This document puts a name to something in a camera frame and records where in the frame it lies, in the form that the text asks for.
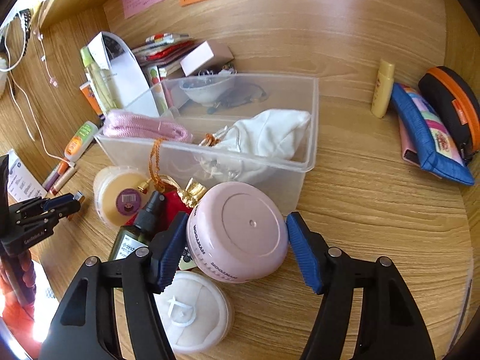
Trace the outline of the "person's left hand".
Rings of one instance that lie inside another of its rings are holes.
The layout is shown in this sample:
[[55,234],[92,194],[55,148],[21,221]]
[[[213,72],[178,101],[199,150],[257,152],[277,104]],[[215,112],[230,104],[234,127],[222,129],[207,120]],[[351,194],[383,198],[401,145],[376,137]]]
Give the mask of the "person's left hand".
[[22,307],[30,307],[35,301],[37,287],[35,270],[31,258],[20,256],[1,256],[1,266],[11,289]]

